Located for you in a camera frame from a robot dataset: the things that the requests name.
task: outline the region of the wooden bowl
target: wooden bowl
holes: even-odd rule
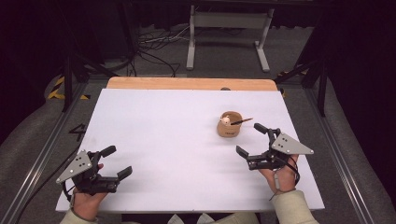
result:
[[[239,134],[239,131],[241,129],[241,123],[240,124],[235,124],[235,125],[230,125],[230,124],[224,124],[221,122],[222,118],[225,118],[229,116],[230,118],[230,123],[236,122],[238,120],[242,119],[242,116],[235,111],[227,111],[224,112],[218,122],[218,134],[221,137],[236,137]]]

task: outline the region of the black curtain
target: black curtain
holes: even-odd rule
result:
[[[299,63],[326,60],[346,118],[395,205],[396,180],[390,174],[396,172],[396,8],[386,0],[337,6],[315,29]]]
[[[45,103],[44,91],[61,71],[63,58],[56,33],[30,1],[2,0],[0,15],[1,144]]]
[[[332,0],[314,0],[314,3],[327,4]],[[169,30],[170,27],[190,22],[190,5],[185,4],[134,4],[137,8],[139,22],[143,27],[154,25],[157,29]],[[239,13],[265,13],[269,7],[249,7],[246,5],[224,6],[213,5],[203,1],[201,6],[196,6],[199,11],[239,12]],[[286,26],[289,28],[314,27],[318,23],[323,7],[277,7],[272,19],[272,26]]]

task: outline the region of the white table surface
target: white table surface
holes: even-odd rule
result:
[[[244,119],[235,138],[217,134],[220,115],[237,111]],[[102,176],[133,173],[109,194],[100,211],[109,213],[261,212],[274,210],[273,195],[258,171],[249,171],[238,145],[258,155],[268,150],[268,135],[255,122],[298,140],[278,91],[166,91],[103,89],[80,150],[117,151],[100,160]],[[305,156],[298,160],[310,209],[323,209]],[[66,211],[61,193],[57,211]]]

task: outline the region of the metal frame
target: metal frame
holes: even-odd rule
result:
[[[263,72],[269,72],[270,67],[264,54],[263,46],[274,10],[269,9],[268,13],[219,13],[219,12],[197,12],[195,6],[191,6],[190,15],[190,42],[187,54],[187,70],[194,68],[195,55],[195,27],[227,27],[227,28],[247,28],[262,29],[262,36],[259,41],[255,41],[255,47],[259,56]]]
[[[74,96],[80,96],[84,92],[86,86],[86,83],[78,83]],[[46,167],[47,162],[49,161],[50,156],[55,149],[56,143],[61,135],[61,131],[64,128],[64,125],[66,125],[66,122],[77,103],[78,101],[72,102],[72,104],[69,106],[69,109],[66,112],[61,113],[61,116],[58,118],[58,121],[55,124],[55,127],[53,128],[49,136],[49,139],[41,149],[40,154],[35,160],[35,164],[28,172],[25,180],[23,181],[23,184],[21,185],[20,190],[18,191],[6,214],[1,220],[1,223],[11,224],[17,221],[18,214],[21,212],[22,208],[25,206],[29,197],[33,193],[35,184],[43,173],[44,168]]]
[[[358,215],[359,220],[361,223],[369,224],[375,223],[369,209],[365,201],[361,196],[361,192],[356,184],[355,178],[353,177],[352,173],[349,171],[347,166],[347,162],[344,159],[344,156],[341,152],[341,148],[338,146],[337,141],[332,133],[329,123],[327,122],[326,118],[321,116],[321,113],[317,110],[316,107],[316,96],[312,89],[305,89],[305,94],[310,102],[312,110],[315,113],[316,118],[318,119],[318,123],[320,128],[323,130],[324,135],[330,145],[332,159],[334,161],[335,167],[338,170],[338,173],[341,176],[341,179],[344,183],[346,188],[346,192],[349,195],[350,201],[355,208],[356,214]]]

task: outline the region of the hand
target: hand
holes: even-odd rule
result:
[[[99,164],[99,169],[103,168],[103,164]],[[98,213],[101,201],[107,196],[107,193],[96,193],[93,196],[88,193],[80,193],[78,189],[74,189],[74,212],[89,221],[94,221]]]
[[[288,160],[288,163],[292,167],[296,167],[298,155],[291,155],[292,159]],[[267,179],[268,185],[271,188],[271,191],[274,194],[279,193],[279,191],[291,191],[295,188],[295,173],[292,171],[289,166],[285,165],[282,169],[273,171],[269,169],[260,169],[260,173]],[[275,173],[277,174],[277,179],[279,182],[279,189],[276,188],[276,182],[275,182]]]

